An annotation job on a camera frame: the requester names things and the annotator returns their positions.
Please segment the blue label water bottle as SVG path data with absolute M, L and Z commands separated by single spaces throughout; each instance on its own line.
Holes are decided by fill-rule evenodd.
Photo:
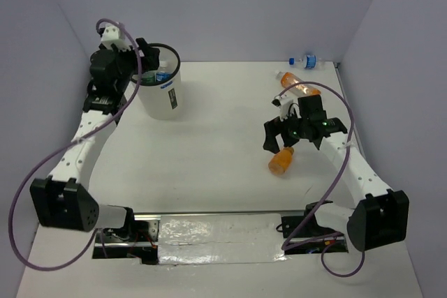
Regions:
M 170 64 L 168 61 L 160 60 L 159 68 L 155 74 L 156 82 L 164 82 L 171 76 Z

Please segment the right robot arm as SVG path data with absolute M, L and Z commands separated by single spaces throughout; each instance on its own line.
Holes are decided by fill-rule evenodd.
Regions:
M 349 248 L 364 252 L 405 240 L 409 198 L 384 182 L 351 142 L 351 132 L 337 117 L 329 118 L 319 95 L 298 99 L 276 96 L 273 105 L 279 116 L 265 122 L 263 148 L 280 153 L 277 137 L 287 149 L 307 140 L 325 155 L 351 194 L 354 208 L 324 200 L 308 204 L 299 228 L 312 236 L 325 230 L 343 234 Z

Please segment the green label clear bottle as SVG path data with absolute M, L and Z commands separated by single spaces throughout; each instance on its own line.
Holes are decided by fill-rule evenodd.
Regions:
M 151 86 L 156 83 L 156 71 L 147 71 L 142 74 L 140 84 L 142 86 Z

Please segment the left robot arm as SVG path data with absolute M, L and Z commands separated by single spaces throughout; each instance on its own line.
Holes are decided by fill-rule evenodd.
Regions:
M 111 231 L 121 241 L 137 232 L 129 207 L 100 205 L 88 191 L 94 166 L 103 146 L 116 129 L 127 100 L 124 96 L 137 73 L 132 47 L 114 43 L 100 46 L 90 56 L 91 79 L 87 85 L 80 125 L 74 144 L 44 179 L 34 179 L 31 198 L 39 223 L 48 228 L 89 232 Z

